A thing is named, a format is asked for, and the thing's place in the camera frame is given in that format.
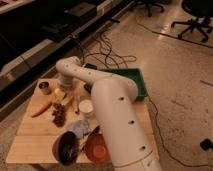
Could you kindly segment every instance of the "green tray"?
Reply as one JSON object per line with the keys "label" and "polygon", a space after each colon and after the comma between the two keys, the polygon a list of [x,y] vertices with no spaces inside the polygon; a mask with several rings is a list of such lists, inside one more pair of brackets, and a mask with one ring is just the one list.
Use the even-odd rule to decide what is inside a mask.
{"label": "green tray", "polygon": [[129,68],[129,69],[102,69],[102,71],[115,73],[135,81],[138,87],[138,96],[136,100],[143,100],[144,97],[148,95],[146,86],[143,80],[142,73],[138,68]]}

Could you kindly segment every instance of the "wooden tabletop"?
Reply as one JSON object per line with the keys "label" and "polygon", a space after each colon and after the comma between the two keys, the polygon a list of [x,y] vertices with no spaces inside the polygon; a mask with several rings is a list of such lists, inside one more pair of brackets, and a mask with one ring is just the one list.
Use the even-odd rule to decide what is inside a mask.
{"label": "wooden tabletop", "polygon": [[[40,79],[38,84],[42,81],[48,81],[52,90],[57,87],[57,79]],[[54,118],[54,116],[52,116],[53,107],[49,108],[42,115],[32,118],[31,115],[39,108],[41,108],[46,101],[53,99],[53,93],[50,95],[43,95],[38,88],[38,84],[11,145],[10,151],[6,158],[6,163],[58,163],[52,154],[52,146],[55,140],[61,134],[66,132],[67,124],[83,119],[81,114],[75,114],[72,104],[69,105],[67,109],[66,123],[61,128],[56,127],[52,122]],[[84,98],[90,98],[90,95],[84,90],[83,84],[83,82],[75,80],[73,85],[74,88],[71,94],[73,96],[78,95],[83,96]],[[147,106],[144,102],[135,102],[133,106],[136,110],[145,134],[147,135],[155,154],[158,156],[158,150],[156,147]],[[89,119],[89,125],[91,129],[95,128],[97,126],[96,119]],[[88,163],[90,161],[87,159],[85,154],[81,153],[77,159],[77,162]]]}

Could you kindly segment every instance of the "bowl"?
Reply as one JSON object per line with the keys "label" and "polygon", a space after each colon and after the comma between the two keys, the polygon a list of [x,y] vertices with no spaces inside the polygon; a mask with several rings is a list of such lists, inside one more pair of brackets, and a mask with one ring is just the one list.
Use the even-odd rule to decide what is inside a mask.
{"label": "bowl", "polygon": [[63,165],[74,163],[78,157],[79,142],[73,132],[65,132],[55,141],[52,152],[56,160]]}
{"label": "bowl", "polygon": [[93,134],[88,137],[84,150],[87,158],[95,164],[105,163],[110,160],[102,134]]}

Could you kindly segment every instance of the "black cable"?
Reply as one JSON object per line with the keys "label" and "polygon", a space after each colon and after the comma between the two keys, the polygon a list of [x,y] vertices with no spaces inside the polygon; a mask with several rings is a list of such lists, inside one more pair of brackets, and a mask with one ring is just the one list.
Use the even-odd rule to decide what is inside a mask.
{"label": "black cable", "polygon": [[[70,37],[79,46],[83,55],[83,63],[85,63],[86,58],[93,57],[99,62],[101,62],[106,68],[110,68],[110,66],[117,66],[117,68],[120,68],[121,64],[124,64],[125,67],[128,68],[127,62],[135,62],[137,60],[137,57],[133,55],[121,56],[115,53],[113,51],[110,39],[105,35],[105,32],[108,30],[109,29],[105,29],[103,31],[96,32],[92,36],[92,38],[98,43],[99,46],[99,52],[95,53],[91,53],[84,45],[81,44],[80,40],[74,38],[74,36],[71,35]],[[104,58],[104,62],[97,58],[96,55],[98,55],[98,57]]]}
{"label": "black cable", "polygon": [[94,39],[94,40],[97,41],[97,42],[99,43],[99,52],[100,52],[100,54],[103,55],[103,56],[105,56],[105,58],[104,58],[105,64],[111,65],[110,63],[107,62],[108,59],[111,59],[111,60],[114,62],[114,64],[117,66],[117,68],[120,68],[120,66],[119,66],[119,64],[117,63],[117,61],[116,61],[115,59],[113,59],[113,58],[110,56],[110,54],[112,53],[112,47],[111,47],[111,46],[108,46],[108,45],[106,44],[107,47],[108,47],[109,49],[104,48],[103,45],[102,45],[102,42],[101,42],[100,40],[98,40],[98,39]]}
{"label": "black cable", "polygon": [[165,141],[161,132],[161,128],[158,122],[158,117],[159,117],[159,111],[158,108],[156,106],[156,104],[152,101],[152,99],[150,98],[150,96],[148,96],[149,101],[151,102],[151,104],[154,106],[156,113],[155,113],[155,123],[159,132],[159,136],[160,136],[160,140],[163,146],[163,149],[167,152],[167,154],[169,155],[170,158],[172,158],[174,161],[176,161],[177,163],[179,163],[180,165],[184,166],[184,167],[213,167],[213,165],[211,164],[198,164],[198,165],[192,165],[192,164],[187,164],[184,163],[183,161],[181,161],[180,159],[176,158],[171,152],[170,150],[166,147],[165,145]]}
{"label": "black cable", "polygon": [[84,45],[82,45],[81,43],[80,43],[80,41],[78,41],[77,39],[75,39],[75,38],[72,38],[75,42],[76,42],[76,44],[83,50],[83,63],[85,62],[85,59],[86,59],[86,55],[84,55],[84,50],[86,50],[87,51],[87,53],[89,53],[89,55],[87,55],[87,57],[89,57],[89,56],[92,56],[93,58],[95,58],[97,61],[99,61],[100,63],[102,63],[106,68],[109,68],[104,62],[102,62],[100,59],[98,59],[97,57],[95,57],[90,51],[89,51],[89,49],[87,49]]}
{"label": "black cable", "polygon": [[[104,34],[104,32],[101,32],[100,34],[101,34],[101,37],[100,37],[101,41],[103,41],[108,47],[112,48],[110,39]],[[127,62],[135,62],[137,60],[137,58],[133,55],[120,56],[117,53],[115,53],[113,50],[112,50],[112,53],[110,54],[110,56],[121,59],[122,62],[119,62],[118,64],[124,64],[126,68],[128,68]]]}
{"label": "black cable", "polygon": [[204,81],[204,80],[200,80],[200,82],[213,87],[213,83],[209,83],[209,82]]}

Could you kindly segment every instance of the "office chair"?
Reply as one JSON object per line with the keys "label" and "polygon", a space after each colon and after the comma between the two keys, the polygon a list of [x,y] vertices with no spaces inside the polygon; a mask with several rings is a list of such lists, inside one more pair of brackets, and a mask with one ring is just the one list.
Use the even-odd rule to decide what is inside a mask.
{"label": "office chair", "polygon": [[182,39],[184,33],[187,31],[192,33],[194,29],[197,29],[204,36],[201,41],[203,43],[207,42],[209,39],[207,33],[212,32],[212,27],[208,25],[209,23],[199,22],[199,19],[208,19],[213,16],[213,0],[183,0],[181,6],[185,12],[196,17],[196,19],[190,19],[186,22],[174,21],[171,24],[172,28],[175,27],[175,24],[188,25],[185,30],[178,34],[178,38]]}
{"label": "office chair", "polygon": [[135,4],[130,8],[130,11],[133,11],[133,9],[135,7],[138,7],[138,6],[141,6],[141,5],[145,5],[145,7],[147,8],[147,10],[148,10],[148,17],[152,16],[151,6],[159,7],[161,9],[160,12],[164,12],[163,6],[155,3],[155,0],[135,0]]}

